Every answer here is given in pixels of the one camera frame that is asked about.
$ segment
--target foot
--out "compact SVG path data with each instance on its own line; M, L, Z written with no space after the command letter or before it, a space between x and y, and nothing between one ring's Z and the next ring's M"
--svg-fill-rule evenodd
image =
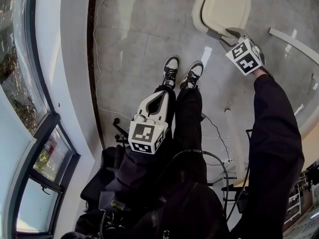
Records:
M194 89L200 76L203 74L204 65L201 61L196 61L189 69L188 75L180 83L180 89Z
M178 67L179 58L177 56L171 56L167 59L164 66L164 76L162 85L169 86L171 89L175 88Z

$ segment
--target tile floor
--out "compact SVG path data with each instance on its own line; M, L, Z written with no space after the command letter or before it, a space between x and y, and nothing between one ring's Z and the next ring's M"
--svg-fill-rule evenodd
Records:
M97 95L99 105L128 117L136 112L141 100L162 81L167 57L181 58L180 82L194 60L200 60L206 47L212 49L204 77L199 81L203 112L229 138L224 110L230 108L236 119L244 153L248 154L246 129L252 128L253 79L244 77L225 57L218 41L199 32L192 23L195 0L105 0L100 12L96 39L99 64L103 72ZM286 91L294 111L307 102L314 66L306 56L268 34L273 27L319 52L319 0L251 0L252 8L246 31L266 56L267 68ZM96 81L100 77L95 66ZM107 146L115 145L112 121L118 115L100 110ZM203 135L217 137L208 121L202 123ZM121 126L129 121L121 118ZM225 140L229 152L230 140ZM226 157L219 139L203 138L203 149ZM212 164L215 160L207 159ZM221 173L220 166L208 166L208 181Z

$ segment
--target sleeve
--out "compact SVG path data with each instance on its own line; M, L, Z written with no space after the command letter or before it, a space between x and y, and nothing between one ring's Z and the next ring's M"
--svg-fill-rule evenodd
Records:
M289 194L300 176L301 136L284 90L268 75L255 81L248 204L233 238L282 238Z

